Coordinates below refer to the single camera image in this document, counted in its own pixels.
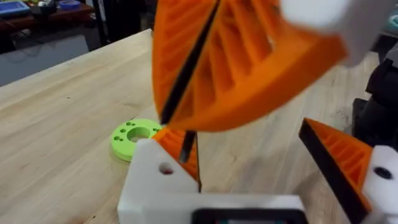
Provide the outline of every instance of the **wooden tabletop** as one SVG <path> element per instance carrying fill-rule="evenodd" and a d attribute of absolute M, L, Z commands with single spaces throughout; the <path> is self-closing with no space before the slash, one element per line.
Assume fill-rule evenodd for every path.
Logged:
<path fill-rule="evenodd" d="M 0 223 L 118 223 L 128 163 L 111 153 L 114 128 L 155 119 L 149 30 L 0 87 Z M 338 129 L 377 57 L 336 67 L 269 116 L 199 135 L 205 192 L 299 194 L 310 223 L 343 212 L 298 138 L 304 116 Z"/>
<path fill-rule="evenodd" d="M 78 9 L 74 10 L 62 10 L 57 9 L 56 13 L 49 16 L 49 21 L 59 21 L 62 19 L 76 19 L 82 16 L 87 16 L 88 14 L 94 13 L 94 8 L 81 3 Z M 12 19 L 7 19 L 7 23 L 0 21 L 0 32 L 15 32 L 17 30 L 30 28 L 31 26 L 40 24 L 40 21 L 35 19 L 32 15 L 15 17 Z"/>

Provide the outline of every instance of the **black rubber strip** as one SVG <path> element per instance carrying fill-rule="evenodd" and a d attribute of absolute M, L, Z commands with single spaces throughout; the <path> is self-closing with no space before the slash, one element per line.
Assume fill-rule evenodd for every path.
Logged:
<path fill-rule="evenodd" d="M 185 92 L 185 89 L 187 89 L 188 83 L 193 75 L 193 72 L 195 71 L 195 67 L 198 63 L 199 56 L 201 55 L 202 48 L 206 42 L 208 33 L 210 31 L 210 27 L 214 21 L 214 17 L 216 16 L 216 12 L 218 9 L 218 6 L 220 4 L 220 0 L 216 1 L 216 4 L 214 5 L 214 8 L 212 9 L 209 18 L 206 21 L 205 26 L 203 27 L 203 30 L 199 34 L 199 37 L 193 46 L 187 60 L 185 61 L 184 65 L 182 66 L 182 69 L 174 83 L 174 86 L 172 87 L 172 90 L 170 92 L 169 97 L 167 98 L 167 101 L 163 107 L 161 118 L 160 118 L 160 123 L 161 124 L 167 124 L 174 112 L 175 109 L 177 108 L 178 104 L 180 103 L 180 100 Z"/>
<path fill-rule="evenodd" d="M 179 162 L 186 163 L 188 161 L 196 136 L 197 136 L 196 131 L 185 132 L 184 141 L 182 143 L 182 148 L 180 152 Z"/>
<path fill-rule="evenodd" d="M 368 214 L 366 207 L 306 120 L 300 128 L 299 137 L 326 178 L 349 221 L 352 224 L 361 223 Z"/>

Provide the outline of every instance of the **white plastic part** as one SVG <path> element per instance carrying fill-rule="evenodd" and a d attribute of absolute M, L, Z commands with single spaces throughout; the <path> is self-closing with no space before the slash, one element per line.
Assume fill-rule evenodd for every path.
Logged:
<path fill-rule="evenodd" d="M 164 175 L 167 164 L 173 173 Z M 199 208 L 279 208 L 303 210 L 296 195 L 199 194 L 198 185 L 151 139 L 137 143 L 119 200 L 120 224 L 187 224 Z"/>
<path fill-rule="evenodd" d="M 322 34 L 340 36 L 348 53 L 345 65 L 362 61 L 396 1 L 384 0 L 281 0 L 284 19 Z"/>
<path fill-rule="evenodd" d="M 392 174 L 388 179 L 377 175 L 382 168 Z M 363 193 L 372 205 L 373 221 L 366 223 L 398 223 L 398 153 L 389 146 L 375 146 L 366 173 Z"/>

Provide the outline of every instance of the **green 3d printed ring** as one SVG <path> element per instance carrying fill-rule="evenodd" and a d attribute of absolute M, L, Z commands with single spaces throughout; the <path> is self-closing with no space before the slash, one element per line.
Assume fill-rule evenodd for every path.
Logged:
<path fill-rule="evenodd" d="M 132 119 L 120 124 L 111 136 L 113 152 L 120 159 L 131 161 L 136 141 L 140 138 L 151 138 L 160 129 L 160 124 L 149 119 Z"/>

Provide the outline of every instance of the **screw hole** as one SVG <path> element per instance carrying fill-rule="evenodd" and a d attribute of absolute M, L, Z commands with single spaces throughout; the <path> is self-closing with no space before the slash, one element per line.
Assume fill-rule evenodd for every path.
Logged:
<path fill-rule="evenodd" d="M 373 169 L 373 172 L 375 174 L 377 174 L 379 177 L 387 179 L 387 180 L 391 180 L 392 179 L 392 174 L 389 170 L 387 170 L 384 167 L 375 167 Z"/>
<path fill-rule="evenodd" d="M 163 162 L 159 165 L 159 172 L 163 175 L 171 175 L 174 173 L 174 170 L 168 162 Z"/>

